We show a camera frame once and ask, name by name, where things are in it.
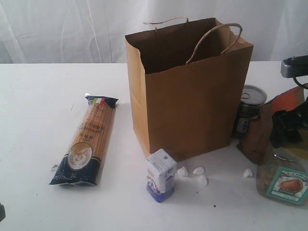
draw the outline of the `green label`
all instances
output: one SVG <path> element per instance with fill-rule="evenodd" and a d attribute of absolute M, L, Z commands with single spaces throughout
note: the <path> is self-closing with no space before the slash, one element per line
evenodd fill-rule
<path fill-rule="evenodd" d="M 300 205 L 308 195 L 308 173 L 279 167 L 266 194 Z"/>

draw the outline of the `paper bag handle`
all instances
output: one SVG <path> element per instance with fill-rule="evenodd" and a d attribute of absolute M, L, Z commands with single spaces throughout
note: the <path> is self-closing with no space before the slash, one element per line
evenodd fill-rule
<path fill-rule="evenodd" d="M 239 35 L 237 36 L 236 40 L 235 40 L 230 46 L 228 46 L 226 49 L 224 49 L 220 54 L 223 54 L 224 52 L 226 52 L 227 50 L 229 50 L 229 49 L 239 40 L 239 38 L 240 38 L 240 36 L 241 36 L 241 33 L 242 33 L 242 31 L 243 31 L 242 26 L 241 26 L 240 24 L 238 24 L 238 23 L 221 24 L 221 25 L 215 26 L 215 27 L 213 27 L 212 29 L 210 29 L 209 31 L 207 31 L 207 32 L 202 36 L 202 38 L 199 40 L 199 42 L 197 43 L 197 45 L 195 46 L 195 48 L 194 48 L 194 50 L 193 50 L 193 53 L 192 53 L 191 57 L 189 58 L 189 60 L 187 60 L 186 64 L 189 64 L 189 63 L 192 61 L 194 55 L 196 54 L 196 52 L 197 52 L 197 50 L 198 50 L 199 45 L 201 44 L 201 42 L 202 42 L 210 33 L 212 33 L 214 30 L 217 30 L 217 29 L 219 29 L 219 28 L 226 27 L 226 26 L 236 26 L 236 27 L 238 27 L 238 28 L 240 29 Z"/>
<path fill-rule="evenodd" d="M 154 26 L 154 28 L 155 28 L 155 33 L 156 33 L 156 32 L 157 32 L 157 26 L 155 26 L 155 25 L 157 25 L 157 24 L 163 24 L 163 23 L 169 22 L 169 21 L 171 21 L 171 20 L 173 20 L 173 19 L 177 19 L 177 18 L 185 18 L 185 19 L 186 19 L 186 23 L 188 23 L 188 21 L 189 21 L 188 17 L 175 17 L 175 18 L 171 18 L 171 19 L 169 19 L 169 20 L 163 21 L 163 22 L 158 22 L 158 23 L 143 22 L 143 24 L 147 24 L 147 25 L 150 25 L 150 26 Z"/>

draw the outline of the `metal can lid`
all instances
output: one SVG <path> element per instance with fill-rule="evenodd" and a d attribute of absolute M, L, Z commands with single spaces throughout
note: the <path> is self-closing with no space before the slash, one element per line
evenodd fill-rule
<path fill-rule="evenodd" d="M 244 85 L 241 102 L 248 106 L 261 106 L 266 102 L 264 90 L 253 85 Z"/>

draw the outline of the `white curtain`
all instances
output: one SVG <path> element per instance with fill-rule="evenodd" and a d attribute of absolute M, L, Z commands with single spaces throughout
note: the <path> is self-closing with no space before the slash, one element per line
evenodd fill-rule
<path fill-rule="evenodd" d="M 0 0 L 0 63 L 122 63 L 126 34 L 176 16 L 240 23 L 252 60 L 282 60 L 308 55 L 307 10 L 308 0 Z"/>

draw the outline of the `spaghetti package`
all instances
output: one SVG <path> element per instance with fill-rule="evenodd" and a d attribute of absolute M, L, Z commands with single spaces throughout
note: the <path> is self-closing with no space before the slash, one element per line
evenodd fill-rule
<path fill-rule="evenodd" d="M 50 184 L 96 185 L 112 131 L 117 99 L 86 95 L 87 113 Z"/>

